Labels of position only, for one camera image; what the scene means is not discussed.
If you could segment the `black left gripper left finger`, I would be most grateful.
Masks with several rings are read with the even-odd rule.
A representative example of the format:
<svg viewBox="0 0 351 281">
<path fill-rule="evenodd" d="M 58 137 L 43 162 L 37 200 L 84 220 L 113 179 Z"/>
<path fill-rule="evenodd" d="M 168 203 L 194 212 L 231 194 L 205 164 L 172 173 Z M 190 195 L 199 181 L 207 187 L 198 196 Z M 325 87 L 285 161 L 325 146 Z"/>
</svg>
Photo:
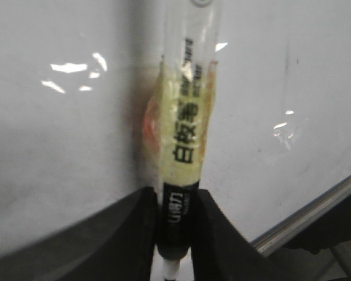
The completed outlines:
<svg viewBox="0 0 351 281">
<path fill-rule="evenodd" d="M 0 280 L 149 280 L 157 196 L 145 187 L 0 258 Z"/>
</svg>

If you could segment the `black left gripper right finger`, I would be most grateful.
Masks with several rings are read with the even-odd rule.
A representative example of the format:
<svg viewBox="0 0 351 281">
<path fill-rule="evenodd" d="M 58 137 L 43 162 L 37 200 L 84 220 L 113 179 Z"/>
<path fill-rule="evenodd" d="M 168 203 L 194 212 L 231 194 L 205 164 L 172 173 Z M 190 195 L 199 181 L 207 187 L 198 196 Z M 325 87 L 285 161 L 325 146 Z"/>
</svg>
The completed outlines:
<svg viewBox="0 0 351 281">
<path fill-rule="evenodd" d="M 191 256 L 195 280 L 296 279 L 252 247 L 203 189 L 192 214 Z"/>
</svg>

